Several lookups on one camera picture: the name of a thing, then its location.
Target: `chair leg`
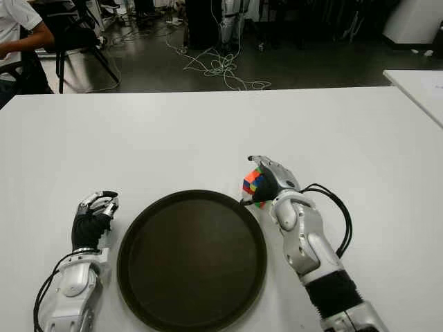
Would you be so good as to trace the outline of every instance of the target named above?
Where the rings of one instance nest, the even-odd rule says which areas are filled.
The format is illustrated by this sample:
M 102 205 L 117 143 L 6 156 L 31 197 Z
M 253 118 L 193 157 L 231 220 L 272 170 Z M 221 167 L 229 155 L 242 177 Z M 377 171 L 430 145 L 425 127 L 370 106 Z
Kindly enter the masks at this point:
M 60 76 L 58 84 L 58 92 L 63 93 L 63 83 L 64 83 L 64 56 L 65 51 L 60 52 Z
M 98 20 L 97 20 L 96 17 L 92 14 L 92 12 L 89 10 L 88 7 L 86 7 L 86 12 L 88 13 L 88 15 L 89 15 L 90 17 L 93 18 L 93 20 L 97 23 L 97 25 L 100 26 L 100 23 L 98 23 Z
M 60 53 L 56 52 L 55 54 L 55 74 L 57 77 L 60 77 Z
M 94 48 L 94 50 L 97 52 L 97 55 L 103 59 L 103 61 L 104 61 L 106 64 L 109 64 L 108 59 L 103 55 L 103 53 L 100 52 L 99 49 Z
M 102 64 L 103 68 L 106 69 L 106 71 L 108 72 L 108 74 L 113 78 L 114 81 L 116 81 L 116 83 L 118 83 L 118 78 L 117 76 L 111 71 L 111 69 L 109 68 L 109 66 L 106 63 L 106 58 L 105 56 L 96 48 L 96 47 L 92 47 L 91 48 L 91 52 L 94 55 L 94 57 L 96 57 L 96 59 Z

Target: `robot forearm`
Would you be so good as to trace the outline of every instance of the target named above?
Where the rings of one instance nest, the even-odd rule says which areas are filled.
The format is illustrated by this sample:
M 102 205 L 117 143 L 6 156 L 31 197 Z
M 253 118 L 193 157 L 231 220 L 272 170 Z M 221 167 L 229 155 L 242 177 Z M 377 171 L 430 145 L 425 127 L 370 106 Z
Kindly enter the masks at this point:
M 363 301 L 326 240 L 313 202 L 295 191 L 282 192 L 273 201 L 272 211 L 282 228 L 286 260 L 318 309 L 323 330 L 388 331 L 372 305 Z
M 44 331 L 91 330 L 94 307 L 102 289 L 100 277 L 107 270 L 109 252 L 108 248 L 98 250 L 98 242 L 103 233 L 110 230 L 117 209 L 117 193 L 110 191 L 94 192 L 79 204 L 71 233 L 73 252 L 59 261 L 37 296 L 35 331 L 43 331 L 39 324 L 39 306 L 58 272 L 62 278 L 55 296 L 55 309 L 47 319 Z

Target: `gray floor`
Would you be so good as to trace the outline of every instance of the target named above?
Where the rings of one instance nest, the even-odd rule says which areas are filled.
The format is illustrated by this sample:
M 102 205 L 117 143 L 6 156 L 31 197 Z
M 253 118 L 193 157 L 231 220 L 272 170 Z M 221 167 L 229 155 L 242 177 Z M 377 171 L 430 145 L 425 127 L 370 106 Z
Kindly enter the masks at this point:
M 115 23 L 106 35 L 110 43 L 133 29 Z M 183 28 L 170 30 L 161 20 L 144 34 L 123 44 L 109 46 L 104 51 L 111 67 L 116 67 L 121 77 L 118 87 L 100 63 L 90 54 L 73 53 L 66 62 L 65 93 L 102 92 L 171 92 L 171 91 L 225 91 L 230 90 L 222 77 L 206 77 L 201 71 L 184 71 L 190 59 L 178 55 L 171 45 L 183 42 Z M 191 50 L 197 56 L 201 51 Z M 209 66 L 211 57 L 204 57 Z M 57 91 L 55 58 L 42 61 L 48 80 Z M 235 75 L 245 81 L 266 80 L 269 89 L 306 89 L 347 86 L 383 86 L 389 82 L 383 69 L 443 69 L 443 60 L 414 54 L 410 50 L 393 50 L 381 41 L 346 43 L 307 43 L 298 50 L 294 43 L 283 40 L 279 49 L 257 49 L 254 34 L 244 34 L 242 51 L 235 60 Z M 233 79 L 228 83 L 244 87 Z

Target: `black tray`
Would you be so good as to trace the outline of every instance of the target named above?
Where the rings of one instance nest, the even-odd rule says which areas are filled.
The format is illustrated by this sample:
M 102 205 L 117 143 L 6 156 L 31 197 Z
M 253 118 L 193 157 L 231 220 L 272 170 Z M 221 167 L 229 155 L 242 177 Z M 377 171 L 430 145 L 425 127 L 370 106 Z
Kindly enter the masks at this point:
M 131 224 L 118 284 L 132 312 L 160 331 L 216 331 L 259 294 L 266 244 L 255 218 L 217 192 L 171 194 Z

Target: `silver robotic arm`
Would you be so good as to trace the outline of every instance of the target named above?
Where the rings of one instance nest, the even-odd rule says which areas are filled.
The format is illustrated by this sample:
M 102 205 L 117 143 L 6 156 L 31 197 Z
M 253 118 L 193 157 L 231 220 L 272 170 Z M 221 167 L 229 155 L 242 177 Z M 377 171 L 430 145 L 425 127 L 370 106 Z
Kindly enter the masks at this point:
M 323 233 L 314 202 L 300 192 L 293 174 L 265 156 L 250 156 L 264 179 L 253 202 L 271 200 L 271 215 L 284 237 L 284 256 L 318 309 L 325 332 L 387 332 L 372 305 L 363 301 L 355 283 Z
M 65 256 L 39 292 L 34 310 L 34 330 L 41 332 L 39 305 L 54 275 L 62 274 L 56 288 L 55 309 L 46 321 L 45 332 L 87 332 L 91 330 L 94 306 L 102 289 L 100 276 L 107 269 L 108 248 L 98 250 L 102 234 L 110 230 L 110 221 L 118 209 L 117 193 L 95 192 L 83 200 L 72 228 L 73 252 Z

